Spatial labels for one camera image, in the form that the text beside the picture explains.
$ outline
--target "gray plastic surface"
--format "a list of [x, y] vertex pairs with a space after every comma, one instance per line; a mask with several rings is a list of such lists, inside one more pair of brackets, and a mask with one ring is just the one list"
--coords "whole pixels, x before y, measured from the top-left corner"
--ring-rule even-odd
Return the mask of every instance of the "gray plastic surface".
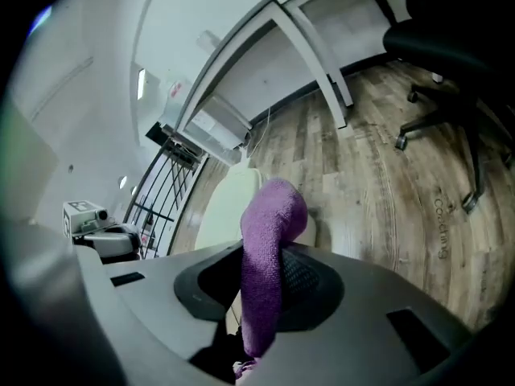
[[[3, 272], [27, 321], [44, 333], [50, 344], [66, 351], [68, 362], [61, 364], [74, 363], [75, 370], [82, 371], [83, 376], [88, 374], [83, 378], [85, 383], [102, 379], [107, 384], [122, 384], [124, 372], [93, 313], [72, 242], [41, 226], [1, 223], [1, 229], [9, 231], [2, 234]], [[102, 271], [98, 254], [92, 248], [86, 249]], [[34, 335], [30, 328], [28, 333]], [[39, 340], [37, 336], [24, 339], [27, 333], [16, 331], [14, 336], [25, 347]]]
[[116, 257], [131, 253], [134, 248], [126, 234], [98, 232], [84, 236], [84, 240], [91, 241], [100, 257]]
[[[199, 386], [224, 384], [173, 353], [159, 337], [155, 336], [155, 333], [159, 332], [159, 325], [156, 326], [148, 320], [142, 322], [141, 319], [148, 318], [149, 315], [135, 314], [133, 309], [127, 305], [125, 299], [120, 295], [122, 288], [131, 285], [137, 287], [136, 285], [146, 281], [147, 278], [115, 289], [109, 279], [112, 276], [106, 274], [108, 269], [118, 269], [116, 266], [123, 265], [129, 266], [127, 269], [136, 270], [141, 266], [146, 269], [145, 264], [154, 263], [154, 261], [134, 261], [104, 266], [97, 252], [92, 248], [77, 247], [77, 253], [89, 304], [118, 358], [127, 384], [195, 384]], [[150, 292], [146, 293], [145, 297], [152, 298], [153, 296]], [[178, 323], [168, 314], [165, 314], [163, 318], [170, 318], [169, 324], [172, 326]], [[150, 324], [153, 330], [150, 330], [147, 324]]]
[[[411, 309], [450, 351], [469, 339], [456, 318], [396, 273], [315, 248], [292, 246], [336, 270], [345, 296], [335, 313], [314, 330], [279, 333], [246, 384], [385, 385], [415, 380], [419, 370], [386, 317], [395, 310]], [[105, 268], [109, 277], [133, 271], [146, 277], [117, 292], [152, 334], [187, 359], [210, 344], [215, 324], [194, 319], [180, 305], [173, 281], [180, 270], [219, 251], [220, 247], [208, 248]]]

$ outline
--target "gray device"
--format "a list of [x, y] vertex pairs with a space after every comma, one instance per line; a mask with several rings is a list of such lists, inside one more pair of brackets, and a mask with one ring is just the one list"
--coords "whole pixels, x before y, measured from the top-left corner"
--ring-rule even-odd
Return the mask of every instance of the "gray device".
[[88, 200], [63, 204], [63, 234], [73, 244], [94, 248], [103, 263], [138, 260], [142, 242], [133, 224], [116, 224], [101, 206]]
[[[6, 270], [27, 313], [39, 316], [39, 327], [66, 350], [78, 350], [92, 380], [224, 384], [188, 361], [213, 345], [224, 325], [220, 319], [238, 289], [241, 244], [103, 265], [92, 248], [70, 250], [69, 241], [38, 226], [8, 226], [6, 247], [22, 249], [11, 251]], [[35, 241], [39, 250], [31, 251]], [[415, 384], [470, 338], [458, 319], [392, 271], [300, 244], [282, 251], [283, 260], [285, 253], [291, 257], [284, 282], [291, 293], [283, 294], [290, 316], [283, 320], [301, 326], [280, 328], [245, 380], [249, 386]], [[27, 256], [45, 253], [53, 263], [33, 273], [22, 267]], [[312, 273], [315, 285], [295, 298], [299, 273]], [[61, 291], [41, 296], [47, 285]], [[208, 307], [202, 311], [197, 303]], [[38, 312], [56, 305], [80, 330]], [[324, 310], [322, 318], [317, 310]]]

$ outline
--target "black slot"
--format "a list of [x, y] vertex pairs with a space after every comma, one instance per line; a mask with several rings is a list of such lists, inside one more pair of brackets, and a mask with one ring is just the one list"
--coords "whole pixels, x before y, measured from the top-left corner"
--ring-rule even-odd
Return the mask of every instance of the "black slot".
[[126, 285], [127, 283], [132, 283], [133, 281], [138, 281], [144, 279], [141, 273], [132, 272], [127, 274], [122, 274], [121, 276], [111, 277], [111, 282], [114, 287], [118, 287], [121, 285]]
[[421, 373], [425, 373], [449, 357], [449, 350], [433, 336], [413, 311], [405, 309], [386, 315], [405, 344]]

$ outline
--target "black railing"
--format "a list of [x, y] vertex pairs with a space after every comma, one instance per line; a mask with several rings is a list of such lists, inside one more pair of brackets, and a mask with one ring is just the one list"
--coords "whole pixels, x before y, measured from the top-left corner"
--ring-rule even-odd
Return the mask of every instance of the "black railing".
[[139, 227], [144, 259], [158, 257], [162, 242], [161, 253], [169, 253], [174, 225], [173, 231], [168, 229], [170, 236], [165, 231], [179, 221], [181, 201], [199, 163], [198, 157], [168, 138], [143, 175], [123, 221]]

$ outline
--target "mesh grille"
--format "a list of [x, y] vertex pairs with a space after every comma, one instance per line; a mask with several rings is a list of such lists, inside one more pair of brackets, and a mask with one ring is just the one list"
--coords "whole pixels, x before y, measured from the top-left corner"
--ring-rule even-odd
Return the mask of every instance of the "mesh grille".
[[315, 270], [282, 250], [282, 311], [308, 298], [317, 288], [319, 277]]

